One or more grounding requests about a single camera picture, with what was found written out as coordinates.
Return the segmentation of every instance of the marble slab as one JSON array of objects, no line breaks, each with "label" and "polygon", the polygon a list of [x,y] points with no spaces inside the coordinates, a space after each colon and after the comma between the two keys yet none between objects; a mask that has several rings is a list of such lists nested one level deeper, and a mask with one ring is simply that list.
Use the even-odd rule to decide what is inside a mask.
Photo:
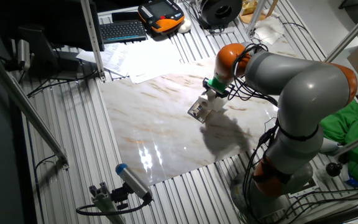
[{"label": "marble slab", "polygon": [[187,114],[212,78],[214,58],[183,65],[176,73],[133,84],[102,84],[101,91],[125,162],[152,185],[253,149],[264,123],[276,116],[268,101],[229,101],[205,124]]}]

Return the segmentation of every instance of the metal slotted table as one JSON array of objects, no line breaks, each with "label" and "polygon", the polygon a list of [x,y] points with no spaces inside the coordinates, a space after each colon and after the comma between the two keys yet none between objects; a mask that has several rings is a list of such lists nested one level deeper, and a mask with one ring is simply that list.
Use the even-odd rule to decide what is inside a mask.
[{"label": "metal slotted table", "polygon": [[[272,2],[268,1],[265,7],[269,8]],[[275,10],[282,15],[282,22],[304,26],[287,0],[279,1]],[[99,14],[99,22],[111,23],[111,12]],[[214,57],[220,48],[230,43],[250,42],[245,33],[246,25],[240,22],[234,24],[233,33],[209,36],[195,21],[192,21],[192,25],[191,31],[186,34],[169,35],[182,57],[182,63]],[[324,60],[324,53],[305,31],[285,26],[284,36],[299,56],[308,60]],[[60,50],[79,52],[69,47]],[[106,82],[119,78],[122,77],[106,71]],[[29,93],[40,84],[41,80],[33,78],[24,82],[22,87]],[[105,182],[110,190],[122,185],[121,178],[115,174],[115,167],[122,161],[101,96],[102,84],[99,78],[78,80],[45,89],[30,99],[59,144],[65,148],[70,164],[70,168],[64,170],[57,166],[59,163],[54,157],[37,169],[39,198],[35,174],[31,169],[39,223],[43,223],[42,220],[45,223],[109,223],[105,217],[86,217],[75,212],[76,207],[91,204],[90,185]],[[52,156],[53,152],[24,116],[23,123],[29,164],[34,166],[38,161]],[[318,155],[312,166],[316,169],[329,162],[327,157]],[[229,184],[238,173],[244,172],[247,163],[248,156],[241,154],[152,185],[154,201],[151,206],[123,217],[127,223],[241,223],[242,217],[229,196]],[[347,188],[337,179],[328,183],[329,190]],[[334,196],[340,195],[329,195],[326,199]],[[322,199],[325,198],[318,195],[308,200]],[[130,195],[130,208],[140,204],[135,195]]]}]

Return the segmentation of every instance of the gray robot arm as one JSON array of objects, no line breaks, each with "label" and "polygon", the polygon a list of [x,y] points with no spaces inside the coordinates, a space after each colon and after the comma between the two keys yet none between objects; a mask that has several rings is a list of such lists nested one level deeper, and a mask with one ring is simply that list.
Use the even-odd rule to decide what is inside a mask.
[{"label": "gray robot arm", "polygon": [[[280,95],[278,134],[254,173],[264,180],[255,183],[257,188],[265,195],[278,197],[287,194],[286,189],[293,189],[294,183],[305,184],[291,178],[287,178],[291,182],[283,181],[277,174],[293,177],[317,155],[323,144],[319,122],[350,103],[357,90],[356,76],[340,65],[264,51],[251,57],[245,76],[253,89],[263,94]],[[263,166],[278,172],[266,173],[264,170],[269,169]]]}]

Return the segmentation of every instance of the green cloth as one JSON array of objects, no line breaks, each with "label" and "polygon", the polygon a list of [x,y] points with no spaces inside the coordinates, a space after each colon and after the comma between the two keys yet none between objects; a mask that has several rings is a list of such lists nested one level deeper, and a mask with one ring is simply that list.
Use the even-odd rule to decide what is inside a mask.
[{"label": "green cloth", "polygon": [[[321,121],[324,137],[349,144],[358,138],[358,103],[352,101],[337,113],[331,114]],[[358,181],[358,147],[349,152],[349,171]]]}]

